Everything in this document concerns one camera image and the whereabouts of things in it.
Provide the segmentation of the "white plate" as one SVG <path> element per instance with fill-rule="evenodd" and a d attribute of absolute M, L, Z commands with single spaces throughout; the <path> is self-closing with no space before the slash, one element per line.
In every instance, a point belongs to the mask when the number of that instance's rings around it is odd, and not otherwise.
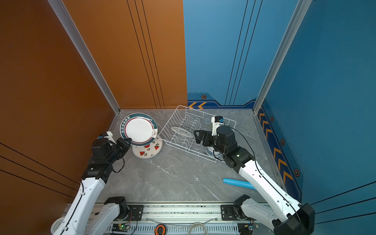
<path fill-rule="evenodd" d="M 170 130 L 176 133 L 177 135 L 183 136 L 185 138 L 194 138 L 194 134 L 191 131 L 186 130 L 184 128 L 172 126 L 170 127 Z"/>
<path fill-rule="evenodd" d="M 133 146 L 146 146 L 156 139 L 158 125 L 147 114 L 133 113 L 122 120 L 119 131 L 122 138 L 132 140 Z"/>

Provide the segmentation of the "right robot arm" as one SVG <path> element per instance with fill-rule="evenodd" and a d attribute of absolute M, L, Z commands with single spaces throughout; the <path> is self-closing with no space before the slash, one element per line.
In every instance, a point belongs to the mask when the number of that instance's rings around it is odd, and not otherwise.
<path fill-rule="evenodd" d="M 269 205 L 247 198 L 239 203 L 241 213 L 268 227 L 275 235 L 311 235 L 315 225 L 313 207 L 301 204 L 274 182 L 261 169 L 255 155 L 238 145 L 233 128 L 221 125 L 215 132 L 213 135 L 210 131 L 195 130 L 194 137 L 198 144 L 220 152 L 226 165 L 251 183 Z"/>

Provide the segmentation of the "watermelon pattern plate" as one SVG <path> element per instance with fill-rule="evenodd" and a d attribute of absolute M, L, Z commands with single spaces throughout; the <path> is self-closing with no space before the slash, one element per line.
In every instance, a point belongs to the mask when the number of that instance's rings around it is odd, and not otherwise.
<path fill-rule="evenodd" d="M 163 140 L 156 138 L 145 146 L 132 146 L 133 154 L 140 159 L 150 159 L 157 156 L 163 148 Z"/>

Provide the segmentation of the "white wire dish rack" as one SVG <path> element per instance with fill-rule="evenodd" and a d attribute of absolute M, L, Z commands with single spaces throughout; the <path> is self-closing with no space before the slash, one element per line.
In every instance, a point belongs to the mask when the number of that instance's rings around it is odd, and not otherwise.
<path fill-rule="evenodd" d="M 241 165 L 245 150 L 236 142 L 236 121 L 179 105 L 159 137 L 169 146 L 212 162 Z"/>

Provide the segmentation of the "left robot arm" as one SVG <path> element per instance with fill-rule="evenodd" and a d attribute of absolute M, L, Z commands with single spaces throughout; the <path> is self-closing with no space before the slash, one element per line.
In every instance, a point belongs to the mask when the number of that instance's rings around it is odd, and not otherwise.
<path fill-rule="evenodd" d="M 93 142 L 92 156 L 81 176 L 80 188 L 55 235 L 103 235 L 116 218 L 123 219 L 128 215 L 125 197 L 111 197 L 104 203 L 99 215 L 88 224 L 97 198 L 114 172 L 113 164 L 125 156 L 131 142 L 130 138 L 114 141 L 109 132 Z"/>

